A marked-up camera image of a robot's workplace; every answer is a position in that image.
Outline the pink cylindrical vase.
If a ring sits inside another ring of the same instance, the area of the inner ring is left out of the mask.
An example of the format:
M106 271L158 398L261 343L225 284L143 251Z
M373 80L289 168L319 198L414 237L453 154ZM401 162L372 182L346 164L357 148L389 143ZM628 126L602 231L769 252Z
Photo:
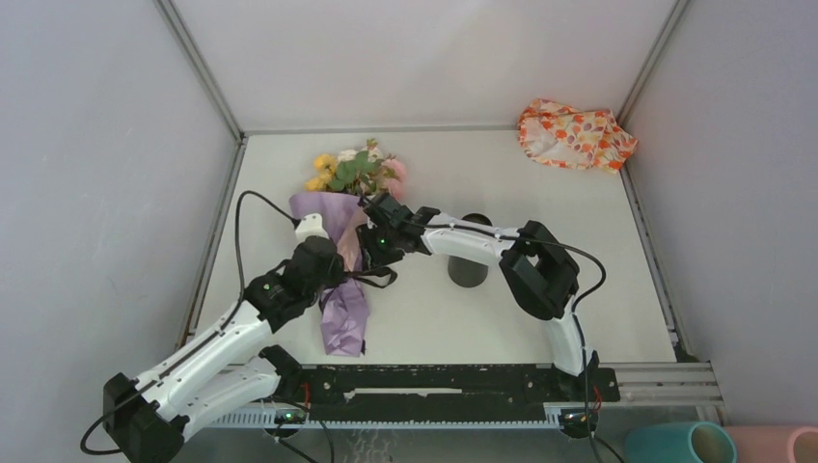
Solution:
M728 426L738 462L817 463L815 426Z

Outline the black cylindrical vase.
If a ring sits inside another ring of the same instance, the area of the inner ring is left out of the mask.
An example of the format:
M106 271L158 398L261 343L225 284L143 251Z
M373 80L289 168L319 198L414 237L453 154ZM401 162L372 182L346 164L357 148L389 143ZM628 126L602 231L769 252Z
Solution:
M482 262L486 254L487 242L479 239L480 234L472 232L468 236L460 230L457 238L458 253L450 255L448 272L450 279L458 286L473 288L480 286L487 278L488 266Z

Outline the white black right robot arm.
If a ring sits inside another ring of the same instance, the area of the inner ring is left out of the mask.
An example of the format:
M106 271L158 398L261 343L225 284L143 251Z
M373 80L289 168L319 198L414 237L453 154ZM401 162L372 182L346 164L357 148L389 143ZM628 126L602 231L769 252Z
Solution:
M561 395L581 401L594 391L596 379L588 368L594 354L577 307L600 285L580 291L580 266L574 257L602 269L598 258L558 242L536 221L521 228L498 228L433 207L413 211L388 193L362 197L359 205L368 218L356 230L366 267L386 267L407 254L420 253L499 268L518 307L545 324L553 366L560 371Z

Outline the artificial flower bunch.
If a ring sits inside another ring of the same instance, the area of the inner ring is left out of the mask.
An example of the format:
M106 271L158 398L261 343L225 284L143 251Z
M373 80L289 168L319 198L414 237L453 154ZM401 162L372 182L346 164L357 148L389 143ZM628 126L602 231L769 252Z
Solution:
M384 153L375 138L363 147L322 153L313 162L314 175L304 183L309 192L374 196L386 192L400 200L405 194L407 168L391 153Z

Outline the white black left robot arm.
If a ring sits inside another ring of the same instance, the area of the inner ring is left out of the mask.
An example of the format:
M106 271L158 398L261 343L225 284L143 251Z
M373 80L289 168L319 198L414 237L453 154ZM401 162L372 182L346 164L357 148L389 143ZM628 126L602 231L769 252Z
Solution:
M235 305L189 345L134 378L123 373L103 387L100 425L131 462L169 462L197 432L244 404L273 396L295 399L300 374L260 352L242 368L222 372L338 285L343 260L328 238L310 236L290 259L245 286Z

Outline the teal cylindrical vase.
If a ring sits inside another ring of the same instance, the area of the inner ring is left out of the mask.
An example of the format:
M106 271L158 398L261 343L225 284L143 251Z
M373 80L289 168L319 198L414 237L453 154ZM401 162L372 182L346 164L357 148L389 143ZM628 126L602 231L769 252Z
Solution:
M712 422L668 422L634 429L625 439L627 462L736 462L726 431Z

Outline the orange floral cloth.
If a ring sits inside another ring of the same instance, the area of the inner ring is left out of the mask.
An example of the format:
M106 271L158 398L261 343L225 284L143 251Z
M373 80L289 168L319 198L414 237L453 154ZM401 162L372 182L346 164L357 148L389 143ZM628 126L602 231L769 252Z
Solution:
M586 111L541 98L521 113L516 128L528 159L570 170L616 174L639 143L609 109Z

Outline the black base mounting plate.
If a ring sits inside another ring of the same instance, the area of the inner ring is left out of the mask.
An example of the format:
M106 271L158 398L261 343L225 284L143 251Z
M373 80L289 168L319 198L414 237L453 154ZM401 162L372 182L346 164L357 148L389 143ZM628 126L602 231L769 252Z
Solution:
M302 367L275 394L319 418L386 420L532 419L548 404L621 399L611 368L584 380L536 364Z

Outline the black ribbon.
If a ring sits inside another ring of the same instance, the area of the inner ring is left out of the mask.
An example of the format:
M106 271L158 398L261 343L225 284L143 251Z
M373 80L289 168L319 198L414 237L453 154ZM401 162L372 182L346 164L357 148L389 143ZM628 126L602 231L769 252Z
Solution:
M345 284L356 282L365 286L375 288L386 288L397 280L397 272L389 266L380 266L362 271L349 271L344 274L344 278L336 286L326 288L322 295L318 297L318 307L323 312L329 300Z

